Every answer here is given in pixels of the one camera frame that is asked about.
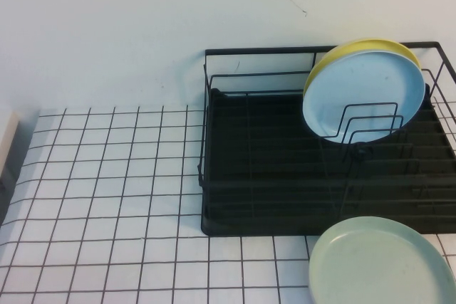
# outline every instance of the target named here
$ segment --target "grid pattern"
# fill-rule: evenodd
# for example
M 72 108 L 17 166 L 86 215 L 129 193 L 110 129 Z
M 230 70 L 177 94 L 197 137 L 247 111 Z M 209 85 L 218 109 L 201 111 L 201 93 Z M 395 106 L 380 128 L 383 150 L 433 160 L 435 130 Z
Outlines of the grid pattern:
M 201 232 L 201 134 L 198 108 L 43 113 L 0 228 L 0 303 L 311 303 L 318 237 Z M 456 234 L 425 237 L 455 270 Z

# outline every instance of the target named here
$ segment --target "tile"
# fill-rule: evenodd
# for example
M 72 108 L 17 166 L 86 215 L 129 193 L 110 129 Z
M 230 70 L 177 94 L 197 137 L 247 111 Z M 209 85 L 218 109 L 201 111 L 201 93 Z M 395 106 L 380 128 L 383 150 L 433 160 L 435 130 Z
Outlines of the tile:
M 37 162 L 46 162 L 49 157 L 49 152 L 51 152 L 51 146 L 43 146 L 37 147 L 36 149 L 29 149 L 24 160 L 24 165 Z
M 27 183 L 22 183 L 16 185 L 14 189 L 13 197 L 11 198 L 11 203 L 15 201 L 21 201 L 22 199 L 31 199 L 35 197 L 36 190 L 38 188 L 38 184 L 43 184 L 46 181 L 31 181 Z
M 132 142 L 133 128 L 115 128 L 110 131 L 108 143 L 119 143 L 119 142 Z
M 71 178 L 96 178 L 100 162 L 75 162 Z
M 14 251 L 16 250 L 16 247 L 17 247 L 17 243 L 7 243 L 5 245 L 2 245 L 0 246 L 0 266 L 9 266 L 11 265 L 11 261 L 13 260 L 13 255 L 14 255 Z M 14 256 L 14 259 L 18 259 L 18 252 L 16 252 L 16 255 Z
M 66 293 L 37 293 L 33 304 L 66 303 Z
M 209 264 L 209 286 L 211 288 L 242 287 L 242 267 L 237 261 L 211 262 Z
M 73 266 L 44 267 L 38 291 L 65 291 L 70 288 Z
M 21 235 L 21 232 L 22 232 L 22 228 L 24 227 L 24 224 L 25 224 L 25 221 L 16 221 L 16 222 L 12 222 L 10 224 L 4 224 L 3 226 L 1 226 L 0 227 L 0 243 L 18 241 L 19 236 Z M 39 235 L 39 234 L 33 234 L 33 232 L 30 231 L 32 227 L 33 227 L 33 224 L 31 224 L 29 226 L 27 231 L 24 229 L 24 232 L 22 233 L 22 238 L 21 238 L 22 241 L 25 241 L 24 234 L 28 234 L 30 237 L 36 237 L 36 235 Z
M 179 239 L 177 261 L 207 261 L 209 239 Z
M 199 157 L 201 155 L 201 142 L 186 142 L 185 157 Z
M 185 133 L 185 140 L 189 141 L 201 141 L 202 126 L 187 127 Z
M 207 287 L 207 263 L 177 263 L 175 288 Z
M 33 295 L 23 293 L 3 294 L 0 297 L 0 304 L 30 304 L 33 300 Z
M 10 204 L 4 219 L 4 223 L 7 224 L 15 220 L 24 220 L 29 213 L 32 201 L 32 199 L 26 199 L 24 201 Z
M 181 176 L 156 177 L 154 181 L 154 195 L 180 194 Z
M 125 177 L 127 167 L 127 160 L 103 160 L 100 177 Z
M 173 304 L 207 303 L 207 290 L 176 290 Z
M 76 160 L 101 160 L 105 150 L 104 144 L 81 145 Z
M 86 126 L 87 115 L 65 115 L 63 116 L 60 129 L 83 129 Z
M 184 176 L 182 178 L 183 194 L 202 194 L 202 187 L 198 182 L 198 176 Z
M 152 191 L 153 177 L 134 177 L 125 180 L 125 190 L 123 192 L 126 196 L 132 195 L 150 195 Z
M 158 148 L 158 157 L 176 157 L 182 158 L 184 155 L 183 142 L 161 142 Z
M 12 264 L 15 266 L 43 265 L 47 250 L 48 243 L 21 242 L 17 246 Z
M 167 238 L 177 235 L 177 216 L 151 216 L 147 228 L 148 238 Z
M 11 267 L 6 279 L 5 292 L 35 291 L 41 269 L 39 267 Z
M 73 292 L 70 293 L 68 304 L 100 304 L 101 296 L 101 292 Z
M 309 284 L 308 261 L 277 261 L 280 286 L 303 286 Z
M 60 210 L 60 219 L 77 219 L 87 217 L 90 199 L 64 199 Z
M 89 217 L 117 217 L 120 208 L 120 197 L 94 198 Z
M 122 196 L 124 181 L 123 178 L 99 179 L 95 188 L 95 196 Z
M 70 178 L 73 162 L 48 163 L 43 173 L 44 179 Z
M 153 176 L 155 159 L 133 159 L 128 167 L 128 177 Z
M 108 263 L 112 245 L 112 241 L 84 241 L 78 264 Z
M 113 124 L 111 128 L 119 127 L 135 127 L 136 126 L 136 114 L 114 114 Z
M 147 218 L 125 217 L 120 218 L 115 232 L 116 239 L 145 238 Z
M 52 117 L 38 117 L 35 126 L 35 132 L 45 130 L 58 130 L 62 121 L 62 115 Z
M 277 286 L 276 266 L 273 261 L 245 261 L 245 286 Z
M 156 158 L 157 143 L 156 142 L 141 142 L 133 144 L 131 158 Z
M 148 263 L 142 267 L 140 288 L 172 288 L 173 263 Z
M 111 263 L 140 263 L 143 259 L 144 243 L 144 239 L 114 241 Z
M 201 215 L 202 195 L 182 195 L 180 204 L 180 214 L 199 214 Z
M 46 265 L 73 265 L 79 252 L 79 242 L 53 242 L 49 246 Z
M 148 239 L 145 244 L 144 262 L 174 261 L 176 239 Z
M 197 112 L 188 112 L 187 114 L 187 126 L 193 125 L 202 125 L 202 118 L 204 116 L 204 112 L 197 111 Z
M 18 183 L 27 182 L 32 179 L 40 179 L 43 175 L 46 164 L 32 164 L 21 168 L 21 173 L 17 180 Z
M 27 221 L 21 236 L 21 241 L 49 241 L 55 221 Z M 15 236 L 10 236 L 10 241 L 15 241 Z
M 279 304 L 276 288 L 246 288 L 244 297 L 246 304 Z
M 308 288 L 281 288 L 280 300 L 283 304 L 314 304 Z
M 242 289 L 214 289 L 209 290 L 209 304 L 242 304 Z
M 179 222 L 179 237 L 206 236 L 201 231 L 201 215 L 181 216 Z
M 83 237 L 85 219 L 58 220 L 53 241 L 77 241 Z
M 163 106 L 162 105 L 144 105 L 140 106 L 140 112 L 162 112 Z
M 200 163 L 200 158 L 188 157 L 184 159 L 184 174 L 192 175 L 198 174 L 198 164 Z
M 162 126 L 185 126 L 186 119 L 185 112 L 164 112 Z
M 182 158 L 157 159 L 155 175 L 178 176 L 182 174 Z
M 110 304 L 136 304 L 137 291 L 114 291 L 114 292 L 105 292 L 104 303 Z
M 131 144 L 108 144 L 106 145 L 106 151 L 104 160 L 109 159 L 128 159 L 130 157 Z
M 57 131 L 34 133 L 28 148 L 30 149 L 32 147 L 52 145 L 56 139 L 56 135 Z
M 434 246 L 434 248 L 437 249 L 441 256 L 444 254 L 442 246 L 440 245 L 439 239 L 437 238 L 436 234 L 423 234 L 423 238 L 428 240 Z
M 89 219 L 84 240 L 112 239 L 117 219 Z
M 65 197 L 92 197 L 95 179 L 70 179 Z
M 62 180 L 43 180 L 38 186 L 38 191 L 36 192 L 37 199 L 47 199 L 47 198 L 62 198 L 65 194 L 65 189 L 68 181 Z
M 36 199 L 31 206 L 29 219 L 56 219 L 61 199 Z
M 275 236 L 277 259 L 307 259 L 305 236 Z
M 185 127 L 162 127 L 160 133 L 161 142 L 183 142 Z
M 111 114 L 94 115 L 91 113 L 88 116 L 87 126 L 85 128 L 109 128 L 112 117 Z
M 106 283 L 106 289 L 138 289 L 140 270 L 141 265 L 111 265 L 108 272 L 108 282 Z
M 137 113 L 139 111 L 138 106 L 116 106 L 115 113 Z
M 150 215 L 178 215 L 179 201 L 178 195 L 152 196 Z
M 162 113 L 140 113 L 136 127 L 159 127 Z
M 81 142 L 81 137 L 83 136 L 83 130 L 64 130 L 58 131 L 55 145 L 77 145 Z
M 83 144 L 105 144 L 109 130 L 85 130 Z
M 172 304 L 172 291 L 140 291 L 138 304 Z
M 439 234 L 445 254 L 456 254 L 456 234 Z
M 315 243 L 317 242 L 320 236 L 308 235 L 306 236 L 307 247 L 309 248 L 309 258 L 312 256 L 312 251 L 314 249 Z
M 107 266 L 76 266 L 72 290 L 102 290 Z
M 134 142 L 157 142 L 160 128 L 137 128 Z
M 149 214 L 150 196 L 124 197 L 120 216 L 147 216 Z

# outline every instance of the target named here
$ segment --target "mint green plate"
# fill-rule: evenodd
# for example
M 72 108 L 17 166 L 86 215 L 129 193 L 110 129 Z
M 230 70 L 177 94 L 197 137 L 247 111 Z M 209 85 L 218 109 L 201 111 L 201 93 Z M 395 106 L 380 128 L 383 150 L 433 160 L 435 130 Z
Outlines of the mint green plate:
M 396 221 L 356 217 L 332 226 L 313 248 L 315 304 L 449 304 L 456 284 L 445 260 Z

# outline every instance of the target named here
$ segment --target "dish rack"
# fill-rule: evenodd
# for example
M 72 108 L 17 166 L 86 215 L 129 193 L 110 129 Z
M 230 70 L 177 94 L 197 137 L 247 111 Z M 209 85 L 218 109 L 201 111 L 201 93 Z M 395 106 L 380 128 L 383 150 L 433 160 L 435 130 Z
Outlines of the dish rack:
M 394 112 L 390 135 L 355 144 L 351 138 L 338 144 L 316 136 L 302 117 L 303 75 L 333 46 L 206 50 L 198 166 L 203 232 L 319 235 L 344 219 L 381 216 L 422 234 L 456 233 L 456 72 L 439 43 L 404 45 L 426 67 L 425 99 L 406 125 L 393 127 L 401 120 Z M 303 68 L 209 71 L 213 58 L 246 56 L 299 56 Z M 287 78 L 296 76 L 301 85 L 283 89 L 291 85 Z M 260 89 L 243 88 L 244 80 Z M 347 107 L 385 104 L 397 108 L 395 103 Z

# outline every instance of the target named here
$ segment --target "plate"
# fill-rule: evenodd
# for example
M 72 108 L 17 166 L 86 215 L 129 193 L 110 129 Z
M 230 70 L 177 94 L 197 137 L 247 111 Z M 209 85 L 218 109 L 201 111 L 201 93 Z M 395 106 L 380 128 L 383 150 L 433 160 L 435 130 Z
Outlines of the plate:
M 456 303 L 451 270 L 419 233 L 379 217 L 356 217 L 324 232 L 312 251 L 315 304 Z
M 336 46 L 334 49 L 326 53 L 325 56 L 323 56 L 323 58 L 312 68 L 311 72 L 309 73 L 306 84 L 304 85 L 304 94 L 306 94 L 307 88 L 310 86 L 312 80 L 329 63 L 345 55 L 364 50 L 382 50 L 398 53 L 412 60 L 413 63 L 416 64 L 419 69 L 421 69 L 420 61 L 416 55 L 409 48 L 398 42 L 389 41 L 388 39 L 382 38 L 359 39 L 357 41 L 352 41 L 340 46 Z
M 405 125 L 424 94 L 421 70 L 410 59 L 390 51 L 360 51 L 318 74 L 304 95 L 302 112 L 320 137 L 344 144 L 370 142 Z

